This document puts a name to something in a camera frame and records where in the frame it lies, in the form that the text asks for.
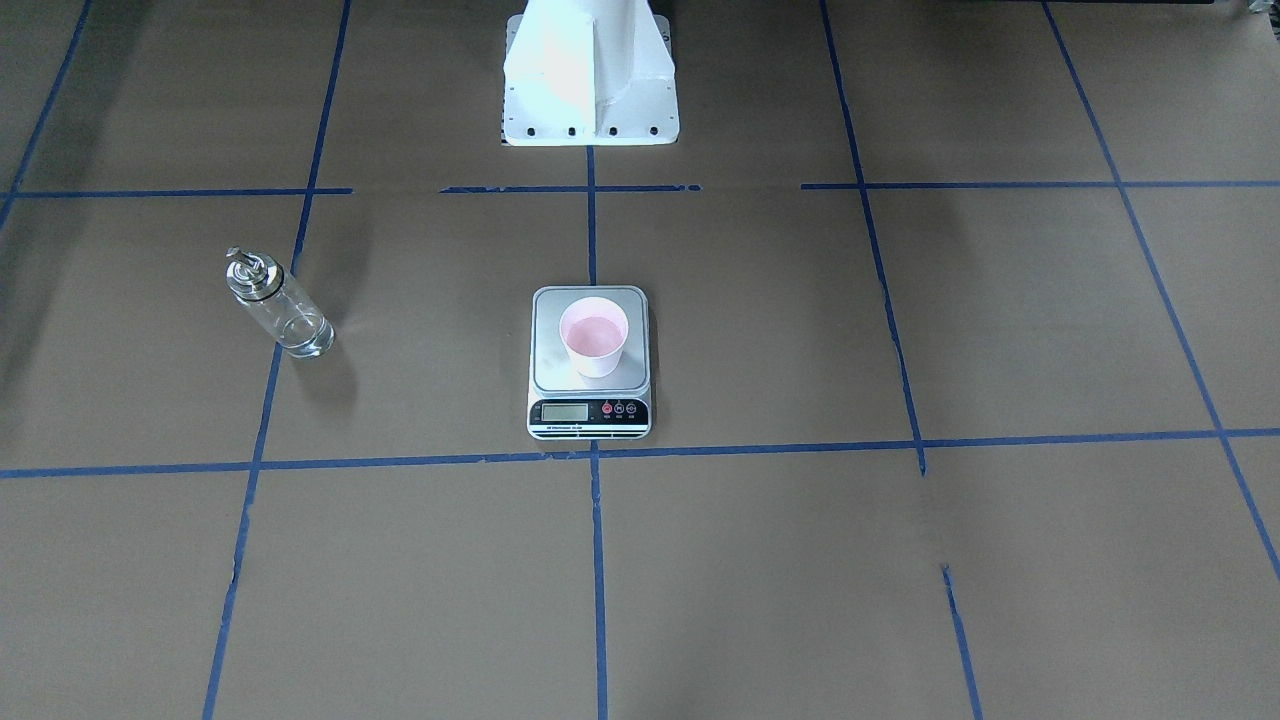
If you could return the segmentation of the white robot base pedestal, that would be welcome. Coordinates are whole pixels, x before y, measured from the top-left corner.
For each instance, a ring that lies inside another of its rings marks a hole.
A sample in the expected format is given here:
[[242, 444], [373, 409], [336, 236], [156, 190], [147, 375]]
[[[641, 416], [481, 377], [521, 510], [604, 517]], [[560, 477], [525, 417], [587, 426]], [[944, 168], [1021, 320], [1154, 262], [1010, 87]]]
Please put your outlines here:
[[660, 146], [681, 133], [669, 19], [648, 1], [529, 1], [506, 22], [502, 141]]

